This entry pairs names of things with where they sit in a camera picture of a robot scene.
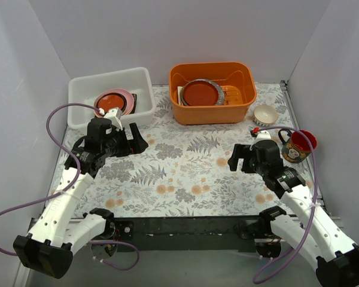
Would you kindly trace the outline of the pink round plate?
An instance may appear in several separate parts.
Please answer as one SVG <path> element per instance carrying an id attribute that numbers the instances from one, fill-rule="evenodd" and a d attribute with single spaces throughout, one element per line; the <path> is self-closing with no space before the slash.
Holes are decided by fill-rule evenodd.
<path id="1" fill-rule="evenodd" d="M 96 98 L 94 107 L 103 110 L 104 113 L 118 108 L 122 115 L 129 115 L 133 108 L 133 96 L 125 89 L 111 89 Z"/>

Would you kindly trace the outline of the black square floral plate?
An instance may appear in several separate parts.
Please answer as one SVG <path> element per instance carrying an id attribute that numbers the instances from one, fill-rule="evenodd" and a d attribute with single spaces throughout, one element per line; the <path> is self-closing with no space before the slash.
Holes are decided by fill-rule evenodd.
<path id="1" fill-rule="evenodd" d="M 136 105 L 137 105 L 138 95 L 135 93 L 132 93 L 132 96 L 133 96 L 133 108 L 132 108 L 131 114 L 134 114 Z"/>

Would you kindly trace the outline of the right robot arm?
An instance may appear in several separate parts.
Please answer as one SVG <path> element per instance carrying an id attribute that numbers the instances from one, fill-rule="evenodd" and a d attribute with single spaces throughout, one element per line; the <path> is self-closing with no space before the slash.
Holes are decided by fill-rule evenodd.
<path id="1" fill-rule="evenodd" d="M 305 180 L 283 164 L 277 144 L 272 140 L 236 144 L 228 160 L 230 170 L 238 168 L 239 160 L 243 161 L 241 171 L 260 175 L 301 222 L 296 224 L 276 206 L 260 214 L 259 232 L 284 239 L 310 263 L 321 286 L 358 286 L 359 245 L 313 202 Z"/>

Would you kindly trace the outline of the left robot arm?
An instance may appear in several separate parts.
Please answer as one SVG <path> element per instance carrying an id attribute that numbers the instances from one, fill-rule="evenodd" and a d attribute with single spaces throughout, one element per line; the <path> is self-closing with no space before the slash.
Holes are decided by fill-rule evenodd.
<path id="1" fill-rule="evenodd" d="M 114 214 L 101 208 L 91 210 L 74 228 L 68 225 L 86 189 L 110 157 L 140 154 L 148 148 L 136 123 L 129 125 L 132 138 L 106 118 L 92 118 L 85 136 L 76 141 L 60 179 L 62 189 L 55 192 L 43 213 L 25 236 L 17 236 L 13 248 L 22 264 L 56 279 L 68 271 L 73 256 L 91 240 L 117 249 L 118 239 L 132 235 L 133 224 L 116 220 Z"/>

